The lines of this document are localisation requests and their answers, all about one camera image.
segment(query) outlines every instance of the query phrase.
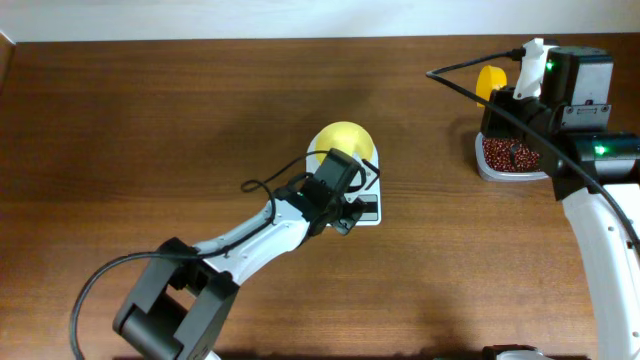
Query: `yellow object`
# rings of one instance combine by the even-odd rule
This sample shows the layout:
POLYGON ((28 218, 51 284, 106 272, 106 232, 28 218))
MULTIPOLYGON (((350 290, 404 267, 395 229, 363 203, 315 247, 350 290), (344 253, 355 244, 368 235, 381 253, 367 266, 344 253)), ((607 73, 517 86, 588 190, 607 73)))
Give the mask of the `yellow object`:
MULTIPOLYGON (((347 155, 358 153, 360 159, 371 161, 373 156, 373 140, 360 125, 348 121, 340 121, 326 126, 316 138, 316 150, 336 148, 347 155)), ((316 154, 322 164, 325 154, 316 154)))
MULTIPOLYGON (((491 91, 499 90, 507 85, 507 74, 499 67, 487 65, 482 68, 478 76, 476 84, 476 95, 489 101, 491 91)), ((477 103, 478 107, 483 108, 484 105, 477 103)))

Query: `wooden table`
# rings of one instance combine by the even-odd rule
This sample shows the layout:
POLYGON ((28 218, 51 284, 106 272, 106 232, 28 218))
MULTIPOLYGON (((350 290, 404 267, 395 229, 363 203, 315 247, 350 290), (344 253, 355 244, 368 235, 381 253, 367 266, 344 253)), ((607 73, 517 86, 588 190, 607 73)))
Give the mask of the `wooden table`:
MULTIPOLYGON (((410 356, 521 343, 595 357, 579 249, 550 182, 481 180, 481 110, 424 77, 529 38, 18 44, 0 97, 0 354, 70 358, 70 309, 98 266, 233 228, 265 203, 242 181, 348 120, 380 152, 382 224, 328 230, 268 264, 241 289, 219 352, 410 356)), ((558 38, 611 50, 610 127, 640 132, 640 35, 558 38)), ((494 64, 515 83, 516 63, 494 64)), ((449 78, 474 88, 478 71, 449 78)), ((144 265, 114 269, 89 296, 89 359, 135 354, 111 321, 144 265)))

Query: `black cable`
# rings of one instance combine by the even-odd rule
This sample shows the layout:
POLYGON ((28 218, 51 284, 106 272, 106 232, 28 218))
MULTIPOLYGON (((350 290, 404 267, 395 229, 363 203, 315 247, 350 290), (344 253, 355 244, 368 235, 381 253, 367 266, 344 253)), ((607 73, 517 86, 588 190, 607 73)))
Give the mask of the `black cable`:
POLYGON ((71 351, 73 352, 73 355, 76 358, 76 360, 84 360, 84 354, 82 353, 82 350, 80 350, 80 343, 78 341, 78 318, 80 317, 80 309, 82 308, 82 303, 87 298, 89 291, 102 275, 104 275, 107 271, 113 269, 118 265, 124 264, 129 261, 133 261, 133 260, 161 258, 161 259, 194 261, 194 260, 202 260, 202 259, 207 259, 207 258, 212 258, 212 257, 227 254, 229 251, 238 247, 240 244, 247 241, 248 239, 253 237, 255 234, 265 229, 267 226, 271 225, 275 220, 276 199, 273 196, 273 193, 271 192, 269 187, 267 186, 267 183, 277 178, 278 176, 280 176, 282 173, 284 173, 291 166, 295 165, 297 162, 306 159, 310 155, 315 155, 319 153, 329 153, 329 152, 323 151, 323 150, 309 152, 304 156, 296 158, 295 160, 287 164, 284 168, 282 168, 280 171, 276 172, 275 175, 270 176, 265 181, 248 180, 242 183, 242 185, 240 185, 240 190, 244 193, 253 192, 259 188, 263 188, 267 192, 267 195, 269 196, 269 202, 271 204, 271 213, 269 214, 269 218, 265 220, 264 223, 262 223, 260 226, 258 226, 257 228, 247 233, 242 238, 234 241, 233 243, 223 246, 218 250, 214 250, 208 253, 193 254, 193 255, 162 253, 158 251, 131 253, 129 255, 119 256, 107 262, 106 264, 102 265, 98 270, 96 270, 82 286, 82 289, 80 290, 80 293, 78 294, 78 297, 76 298, 76 301, 73 304, 73 308, 71 310, 71 316, 69 320, 69 340, 71 343, 71 351))
POLYGON ((514 54, 513 52, 516 51, 517 49, 514 49, 513 51, 509 51, 509 52, 505 52, 505 53, 498 53, 498 54, 494 54, 494 55, 489 55, 489 56, 485 56, 483 58, 479 58, 476 60, 471 60, 471 61, 467 61, 464 63, 460 63, 460 64, 456 64, 456 65, 452 65, 452 66, 447 66, 441 69, 436 69, 433 71, 429 71, 427 72, 427 77, 430 79, 433 79, 451 89, 453 89, 454 91, 468 97, 469 99, 478 102, 484 106, 486 106, 489 110, 493 111, 494 113, 504 117, 505 119, 507 119, 511 124, 513 124, 514 126, 516 126, 517 128, 519 128, 520 130, 522 130, 522 132, 526 133, 528 136, 531 136, 533 138, 535 138, 537 141, 539 141, 542 145, 546 146, 549 150, 551 150, 553 153, 555 153, 558 158, 560 158, 562 161, 564 161, 567 166, 569 166, 569 168, 571 168, 571 170, 575 171, 576 174, 578 174, 584 181, 585 183, 587 183, 587 185, 591 186, 593 189, 595 189, 597 192, 599 192, 604 198, 605 200, 609 203, 609 205, 611 206, 611 208, 613 209, 613 211, 616 213, 616 215, 618 216, 618 218, 620 219, 620 222, 622 223, 622 226, 624 227, 624 229, 627 231, 627 234, 629 235, 629 238, 631 239, 631 242, 634 244, 635 248, 636 248, 636 252, 638 253, 638 256, 640 256, 640 240, 638 239, 638 235, 636 234, 636 232, 633 229, 633 225, 631 223, 631 221, 629 221, 629 218, 627 218, 627 216, 625 215, 624 211, 622 210, 622 208, 620 207, 620 205, 618 205, 618 203, 616 202, 616 200, 613 198, 613 196, 611 196, 611 194, 602 186, 600 185, 600 183, 598 183, 595 179, 593 179, 591 177, 591 175, 589 175, 580 165, 578 165, 576 162, 574 162, 569 156, 567 156, 562 150, 560 150, 558 147, 556 147, 555 145, 553 145, 549 140, 547 140, 544 136, 538 134, 536 131, 534 131, 532 128, 530 128, 527 124, 525 124, 524 122, 522 122, 520 119, 518 119, 516 116, 512 115, 511 113, 509 113, 508 111, 504 110, 503 108, 499 107, 496 104, 493 104, 483 98, 481 98, 480 96, 472 93, 471 91, 449 81, 446 80, 440 76, 438 76, 438 74, 442 74, 445 73, 447 71, 450 70, 455 70, 455 69, 460 69, 463 67, 467 67, 467 66, 471 66, 471 65, 475 65, 478 63, 481 63, 483 61, 487 61, 487 60, 491 60, 491 59, 496 59, 496 58, 500 58, 500 57, 510 57, 513 58, 514 54))

